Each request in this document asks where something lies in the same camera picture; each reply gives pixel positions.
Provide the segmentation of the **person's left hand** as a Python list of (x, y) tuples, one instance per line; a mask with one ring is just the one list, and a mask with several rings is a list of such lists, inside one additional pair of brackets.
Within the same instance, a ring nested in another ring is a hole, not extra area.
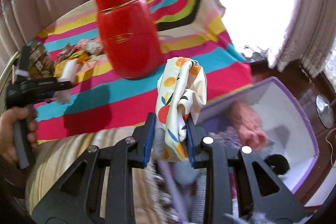
[(37, 117), (36, 110), (30, 109), (28, 107), (13, 107), (1, 114), (1, 157), (3, 157), (10, 164), (18, 161), (17, 152), (14, 147), (13, 124), (16, 121), (26, 119), (29, 116), (31, 116), (33, 119), (27, 124), (29, 130), (27, 140), (29, 141), (31, 147), (35, 149), (38, 146), (38, 123), (35, 120)]

